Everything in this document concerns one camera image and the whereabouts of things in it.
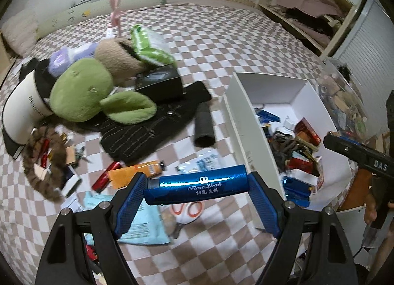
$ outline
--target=hand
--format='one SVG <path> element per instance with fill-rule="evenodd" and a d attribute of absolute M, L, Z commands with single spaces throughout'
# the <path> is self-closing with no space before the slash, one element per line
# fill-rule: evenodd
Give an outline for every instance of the hand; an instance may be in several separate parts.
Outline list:
<path fill-rule="evenodd" d="M 376 219 L 376 201 L 372 193 L 368 193 L 367 197 L 365 198 L 365 214 L 364 214 L 364 221 L 367 224 L 371 224 Z M 394 208 L 394 201 L 391 200 L 387 206 L 389 208 Z"/>

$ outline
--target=light blue plastic bag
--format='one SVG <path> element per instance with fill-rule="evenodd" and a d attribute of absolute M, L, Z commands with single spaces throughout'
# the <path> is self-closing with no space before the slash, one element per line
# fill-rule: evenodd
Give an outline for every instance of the light blue plastic bag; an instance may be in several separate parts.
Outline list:
<path fill-rule="evenodd" d="M 103 201 L 110 201 L 112 197 L 111 195 L 101 194 L 92 196 L 90 192 L 86 192 L 83 202 L 85 208 L 89 210 L 95 208 Z M 93 244 L 92 234 L 85 234 L 85 238 L 88 245 Z M 129 231 L 123 234 L 118 242 L 134 245 L 170 243 L 157 206 L 149 206 L 145 200 L 142 200 Z"/>

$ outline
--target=black tube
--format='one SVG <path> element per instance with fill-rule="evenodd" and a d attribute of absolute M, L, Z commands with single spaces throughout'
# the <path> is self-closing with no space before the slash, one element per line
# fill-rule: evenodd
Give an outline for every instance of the black tube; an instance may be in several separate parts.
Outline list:
<path fill-rule="evenodd" d="M 196 111 L 194 145 L 198 147 L 210 147 L 215 143 L 216 137 L 209 105 L 207 102 L 203 102 L 198 105 Z"/>

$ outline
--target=black box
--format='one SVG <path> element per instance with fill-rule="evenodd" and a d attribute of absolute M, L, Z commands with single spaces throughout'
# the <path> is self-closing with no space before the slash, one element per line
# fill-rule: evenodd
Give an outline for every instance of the black box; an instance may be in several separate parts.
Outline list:
<path fill-rule="evenodd" d="M 183 84 L 174 65 L 165 65 L 137 74 L 135 91 L 148 96 L 156 104 L 183 97 Z"/>

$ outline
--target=white louvered door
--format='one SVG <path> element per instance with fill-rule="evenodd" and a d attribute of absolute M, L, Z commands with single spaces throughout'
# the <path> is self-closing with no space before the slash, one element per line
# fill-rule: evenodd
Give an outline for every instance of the white louvered door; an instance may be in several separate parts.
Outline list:
<path fill-rule="evenodd" d="M 333 57 L 346 63 L 361 84 L 368 133 L 388 132 L 386 100 L 394 89 L 394 25 L 376 2 L 367 1 Z"/>

